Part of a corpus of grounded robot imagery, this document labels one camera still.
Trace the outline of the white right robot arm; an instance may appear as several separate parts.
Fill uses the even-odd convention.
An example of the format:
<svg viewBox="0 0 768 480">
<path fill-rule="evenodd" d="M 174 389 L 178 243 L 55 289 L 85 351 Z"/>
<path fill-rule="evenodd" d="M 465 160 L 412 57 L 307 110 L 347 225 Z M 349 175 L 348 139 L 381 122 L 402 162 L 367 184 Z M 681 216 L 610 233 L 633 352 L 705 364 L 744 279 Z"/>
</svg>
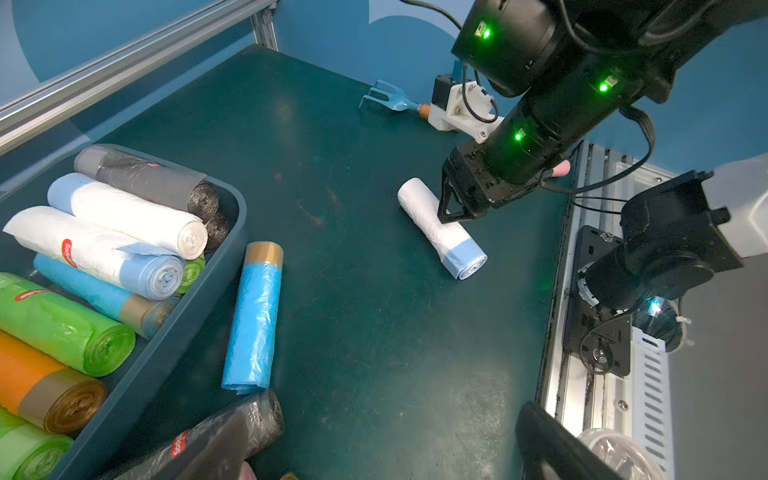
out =
<svg viewBox="0 0 768 480">
<path fill-rule="evenodd" d="M 542 188 L 566 150 L 614 112 L 655 132 L 640 98 L 670 95 L 677 70 L 763 1 L 477 1 L 453 47 L 515 109 L 446 160 L 444 223 L 481 217 Z M 623 206 L 622 241 L 578 274 L 581 298 L 614 311 L 675 299 L 767 251 L 767 159 L 691 171 Z"/>
</svg>

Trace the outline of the white roll blue end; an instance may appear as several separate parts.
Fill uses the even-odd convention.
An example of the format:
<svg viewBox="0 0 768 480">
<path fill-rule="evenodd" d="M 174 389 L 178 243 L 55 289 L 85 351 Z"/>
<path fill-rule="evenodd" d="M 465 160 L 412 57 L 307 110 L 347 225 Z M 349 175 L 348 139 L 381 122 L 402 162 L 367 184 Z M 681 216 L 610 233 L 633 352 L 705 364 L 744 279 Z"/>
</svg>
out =
<svg viewBox="0 0 768 480">
<path fill-rule="evenodd" d="M 193 214 L 144 200 L 80 173 L 56 179 L 48 188 L 50 206 L 95 225 L 164 248 L 185 260 L 199 257 L 207 229 Z"/>
</svg>

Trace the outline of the white roll red label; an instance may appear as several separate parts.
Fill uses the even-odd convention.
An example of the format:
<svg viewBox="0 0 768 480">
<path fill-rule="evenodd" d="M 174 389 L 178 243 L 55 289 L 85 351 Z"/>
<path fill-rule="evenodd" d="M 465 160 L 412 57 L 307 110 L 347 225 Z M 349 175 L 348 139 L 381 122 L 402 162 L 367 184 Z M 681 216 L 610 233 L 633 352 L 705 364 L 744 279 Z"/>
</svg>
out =
<svg viewBox="0 0 768 480">
<path fill-rule="evenodd" d="M 170 251 L 53 207 L 26 208 L 3 231 L 30 250 L 150 300 L 172 296 L 184 277 L 185 261 Z"/>
</svg>

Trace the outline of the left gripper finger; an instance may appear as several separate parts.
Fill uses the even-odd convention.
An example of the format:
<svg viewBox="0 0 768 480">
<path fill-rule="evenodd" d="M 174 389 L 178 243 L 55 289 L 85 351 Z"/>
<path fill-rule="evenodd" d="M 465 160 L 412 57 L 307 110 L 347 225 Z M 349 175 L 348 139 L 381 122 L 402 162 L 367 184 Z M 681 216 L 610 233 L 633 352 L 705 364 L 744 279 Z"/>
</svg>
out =
<svg viewBox="0 0 768 480">
<path fill-rule="evenodd" d="M 524 479 L 621 479 L 536 402 L 522 406 L 515 435 Z"/>
</svg>

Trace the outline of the blue bag roll gold end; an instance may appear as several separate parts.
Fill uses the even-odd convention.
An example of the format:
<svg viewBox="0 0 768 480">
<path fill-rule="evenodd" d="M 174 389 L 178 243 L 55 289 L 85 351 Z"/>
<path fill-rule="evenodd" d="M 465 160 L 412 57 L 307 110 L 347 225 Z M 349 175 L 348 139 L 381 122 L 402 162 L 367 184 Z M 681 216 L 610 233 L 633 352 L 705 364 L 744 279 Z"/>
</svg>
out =
<svg viewBox="0 0 768 480">
<path fill-rule="evenodd" d="M 68 264 L 37 254 L 35 269 L 60 289 L 86 301 L 97 312 L 130 327 L 144 339 L 151 339 L 172 313 L 180 298 L 153 301 L 99 280 Z"/>
</svg>

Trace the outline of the orange bag roll gold end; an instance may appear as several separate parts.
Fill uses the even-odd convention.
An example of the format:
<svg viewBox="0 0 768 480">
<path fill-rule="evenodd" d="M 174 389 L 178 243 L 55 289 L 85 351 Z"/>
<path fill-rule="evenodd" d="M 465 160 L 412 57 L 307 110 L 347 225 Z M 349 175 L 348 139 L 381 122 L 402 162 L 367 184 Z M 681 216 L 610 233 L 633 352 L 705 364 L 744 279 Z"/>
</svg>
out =
<svg viewBox="0 0 768 480">
<path fill-rule="evenodd" d="M 50 433 L 83 429 L 104 404 L 105 384 L 1 334 L 1 406 Z"/>
</svg>

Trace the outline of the green bag roll red label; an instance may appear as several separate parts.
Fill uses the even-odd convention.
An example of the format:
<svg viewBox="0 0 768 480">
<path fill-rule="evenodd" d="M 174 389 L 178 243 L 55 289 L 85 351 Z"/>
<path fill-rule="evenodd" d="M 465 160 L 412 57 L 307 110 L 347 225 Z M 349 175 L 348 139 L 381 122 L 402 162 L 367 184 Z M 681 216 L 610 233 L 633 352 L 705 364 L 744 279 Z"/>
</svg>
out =
<svg viewBox="0 0 768 480">
<path fill-rule="evenodd" d="M 129 327 L 11 273 L 1 275 L 1 329 L 92 377 L 113 373 L 136 345 Z"/>
</svg>

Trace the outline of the dark grey bag roll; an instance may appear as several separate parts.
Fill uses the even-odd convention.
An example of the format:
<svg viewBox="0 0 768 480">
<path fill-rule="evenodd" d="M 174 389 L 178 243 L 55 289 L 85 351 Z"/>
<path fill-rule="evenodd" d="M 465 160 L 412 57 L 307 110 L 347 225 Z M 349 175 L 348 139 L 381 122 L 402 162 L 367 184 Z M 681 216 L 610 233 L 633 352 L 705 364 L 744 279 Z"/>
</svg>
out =
<svg viewBox="0 0 768 480">
<path fill-rule="evenodd" d="M 242 464 L 284 433 L 271 389 L 242 399 L 155 451 L 101 475 L 103 479 L 236 479 Z"/>
</svg>

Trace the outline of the small white roll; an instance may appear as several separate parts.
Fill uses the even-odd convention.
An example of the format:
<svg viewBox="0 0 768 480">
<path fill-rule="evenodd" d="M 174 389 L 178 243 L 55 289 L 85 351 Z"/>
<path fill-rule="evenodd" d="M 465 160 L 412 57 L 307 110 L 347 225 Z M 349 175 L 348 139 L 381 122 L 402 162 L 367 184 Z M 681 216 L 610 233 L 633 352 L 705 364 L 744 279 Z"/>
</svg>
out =
<svg viewBox="0 0 768 480">
<path fill-rule="evenodd" d="M 438 198 L 419 178 L 406 181 L 397 192 L 401 208 L 436 250 L 442 265 L 457 280 L 465 280 L 486 263 L 488 256 L 459 222 L 443 224 Z"/>
</svg>

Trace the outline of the translucent grey roll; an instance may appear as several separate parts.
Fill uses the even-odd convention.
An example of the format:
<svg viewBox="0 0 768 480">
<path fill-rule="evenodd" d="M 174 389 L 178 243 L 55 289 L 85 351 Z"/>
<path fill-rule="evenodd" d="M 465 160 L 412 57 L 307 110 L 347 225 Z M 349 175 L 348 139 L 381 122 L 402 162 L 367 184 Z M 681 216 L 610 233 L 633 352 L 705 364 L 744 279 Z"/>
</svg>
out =
<svg viewBox="0 0 768 480">
<path fill-rule="evenodd" d="M 147 201 L 209 221 L 218 211 L 218 191 L 203 173 L 161 164 L 114 145 L 92 145 L 74 160 L 76 172 Z"/>
</svg>

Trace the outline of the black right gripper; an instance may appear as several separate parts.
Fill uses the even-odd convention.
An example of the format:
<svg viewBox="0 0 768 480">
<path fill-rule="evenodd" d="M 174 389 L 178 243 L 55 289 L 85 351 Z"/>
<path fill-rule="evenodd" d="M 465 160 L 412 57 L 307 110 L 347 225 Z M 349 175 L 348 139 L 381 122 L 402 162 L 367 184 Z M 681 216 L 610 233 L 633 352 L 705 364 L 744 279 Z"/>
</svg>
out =
<svg viewBox="0 0 768 480">
<path fill-rule="evenodd" d="M 437 217 L 442 224 L 481 218 L 489 209 L 498 209 L 538 187 L 536 176 L 515 185 L 493 175 L 485 163 L 484 149 L 474 141 L 455 147 L 441 173 Z"/>
</svg>

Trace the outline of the bright green bag roll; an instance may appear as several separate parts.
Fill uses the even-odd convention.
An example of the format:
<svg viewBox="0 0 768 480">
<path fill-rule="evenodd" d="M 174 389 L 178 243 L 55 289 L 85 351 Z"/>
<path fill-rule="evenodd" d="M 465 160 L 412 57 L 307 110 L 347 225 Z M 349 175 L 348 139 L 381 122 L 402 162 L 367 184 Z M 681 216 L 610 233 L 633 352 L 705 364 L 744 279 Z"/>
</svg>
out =
<svg viewBox="0 0 768 480">
<path fill-rule="evenodd" d="M 178 296 L 185 295 L 202 274 L 205 266 L 206 261 L 203 256 L 200 256 L 194 260 L 188 260 L 184 266 L 181 284 L 179 285 L 175 294 Z"/>
</svg>

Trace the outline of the light green bag roll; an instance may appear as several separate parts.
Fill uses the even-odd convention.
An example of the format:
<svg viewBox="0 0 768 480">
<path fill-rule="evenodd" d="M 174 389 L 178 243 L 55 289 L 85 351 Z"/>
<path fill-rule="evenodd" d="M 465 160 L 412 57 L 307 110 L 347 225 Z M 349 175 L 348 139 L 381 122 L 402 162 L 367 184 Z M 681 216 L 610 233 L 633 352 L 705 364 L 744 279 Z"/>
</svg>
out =
<svg viewBox="0 0 768 480">
<path fill-rule="evenodd" d="M 46 479 L 73 443 L 1 408 L 2 479 Z"/>
</svg>

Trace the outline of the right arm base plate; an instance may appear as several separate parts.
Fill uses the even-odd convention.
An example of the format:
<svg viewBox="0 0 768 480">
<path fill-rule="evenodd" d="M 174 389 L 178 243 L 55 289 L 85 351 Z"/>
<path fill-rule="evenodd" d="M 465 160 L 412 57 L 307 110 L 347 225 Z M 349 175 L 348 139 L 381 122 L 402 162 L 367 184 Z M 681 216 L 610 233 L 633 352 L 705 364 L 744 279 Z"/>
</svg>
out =
<svg viewBox="0 0 768 480">
<path fill-rule="evenodd" d="M 630 319 L 616 320 L 614 317 L 622 311 L 599 304 L 585 280 L 586 270 L 620 242 L 620 238 L 589 225 L 579 229 L 568 294 L 564 348 L 588 371 L 623 378 L 631 369 Z"/>
</svg>

